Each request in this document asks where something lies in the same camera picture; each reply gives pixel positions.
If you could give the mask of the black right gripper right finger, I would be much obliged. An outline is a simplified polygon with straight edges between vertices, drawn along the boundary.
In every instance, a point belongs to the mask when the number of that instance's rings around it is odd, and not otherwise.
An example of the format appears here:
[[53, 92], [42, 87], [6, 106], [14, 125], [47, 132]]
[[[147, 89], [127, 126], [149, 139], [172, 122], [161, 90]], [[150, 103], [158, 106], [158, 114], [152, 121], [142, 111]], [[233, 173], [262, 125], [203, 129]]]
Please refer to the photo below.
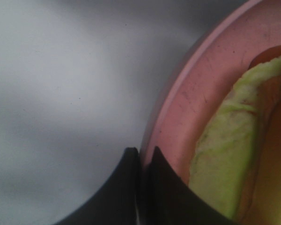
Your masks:
[[143, 176], [140, 222], [143, 225], [235, 224], [192, 192], [158, 147]]

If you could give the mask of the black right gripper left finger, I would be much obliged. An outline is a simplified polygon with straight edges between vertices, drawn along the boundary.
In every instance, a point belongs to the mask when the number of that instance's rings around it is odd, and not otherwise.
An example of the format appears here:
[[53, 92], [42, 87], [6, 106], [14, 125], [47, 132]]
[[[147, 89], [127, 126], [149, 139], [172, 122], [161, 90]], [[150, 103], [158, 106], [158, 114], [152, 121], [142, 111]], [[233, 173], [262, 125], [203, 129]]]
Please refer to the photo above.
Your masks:
[[135, 225], [136, 179], [139, 153], [126, 148], [102, 187], [81, 207], [57, 222], [58, 225]]

